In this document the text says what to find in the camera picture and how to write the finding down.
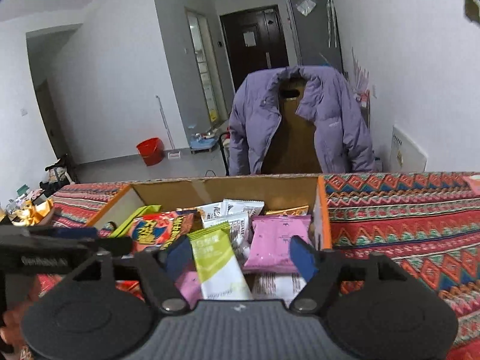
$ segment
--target glass door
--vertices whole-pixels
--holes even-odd
[[[209,44],[206,44],[207,41],[210,41],[209,35],[205,34],[205,32],[208,31],[208,27],[206,27],[206,18],[203,15],[190,11],[187,12],[187,16],[198,64],[198,71],[200,72],[200,78],[202,80],[203,93],[205,94],[205,100],[208,107],[208,113],[210,114],[212,125],[217,126],[222,122],[222,120],[218,112],[217,97],[219,96],[216,96],[215,93],[218,92],[218,90],[215,91],[215,82],[212,82],[212,76],[218,80],[218,84],[220,81],[219,77],[215,76],[215,74],[218,75],[215,62],[215,66],[212,68],[211,59],[212,57],[214,58],[213,47],[208,47]]]

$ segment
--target pink snack package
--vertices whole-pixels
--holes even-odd
[[[243,266],[245,272],[297,273],[289,254],[290,239],[299,236],[311,243],[308,227],[311,215],[268,215],[253,218],[253,240]]]
[[[202,296],[202,287],[195,266],[187,267],[175,282],[175,287],[193,309]]]

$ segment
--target cardboard box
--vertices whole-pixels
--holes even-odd
[[[265,211],[309,205],[310,235],[317,249],[332,247],[325,183],[318,175],[251,175],[237,177],[168,179],[131,184],[86,224],[103,228],[121,225],[139,207],[161,204],[162,211],[196,207],[223,199],[261,200]]]

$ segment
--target table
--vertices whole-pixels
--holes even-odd
[[[480,197],[462,175],[324,175],[334,248],[358,258],[384,252],[455,310],[459,333],[448,360],[480,354]],[[54,225],[82,226],[125,185],[64,187],[53,195],[61,209]],[[435,254],[425,258],[422,247]]]

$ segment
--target red package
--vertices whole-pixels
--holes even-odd
[[[180,235],[190,232],[194,214],[187,211],[157,212],[135,218],[129,230],[133,252],[148,246],[166,249]]]

